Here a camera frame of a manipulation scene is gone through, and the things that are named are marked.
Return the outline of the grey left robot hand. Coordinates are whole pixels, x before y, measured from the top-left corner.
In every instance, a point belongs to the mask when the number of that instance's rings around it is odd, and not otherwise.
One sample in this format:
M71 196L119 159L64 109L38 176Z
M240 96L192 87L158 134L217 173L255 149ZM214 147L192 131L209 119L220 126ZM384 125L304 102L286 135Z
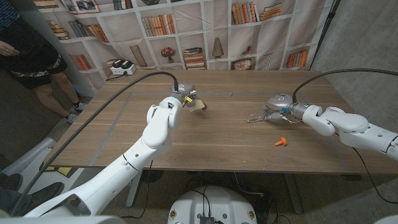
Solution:
M178 84L178 87L172 85L170 88L170 95L180 100L183 106L190 108L191 112L206 109L206 104L197 97L197 91L192 84L182 83Z

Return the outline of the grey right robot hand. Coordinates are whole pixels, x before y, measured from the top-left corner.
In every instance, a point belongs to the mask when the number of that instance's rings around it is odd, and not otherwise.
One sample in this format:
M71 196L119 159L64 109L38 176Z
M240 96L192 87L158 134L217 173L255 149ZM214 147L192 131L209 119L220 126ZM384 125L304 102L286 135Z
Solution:
M278 94L270 98L262 108L259 117L262 121L285 120L294 123L288 119L287 115L293 116L297 122L302 122L303 114L309 105L303 103L294 103L291 96Z

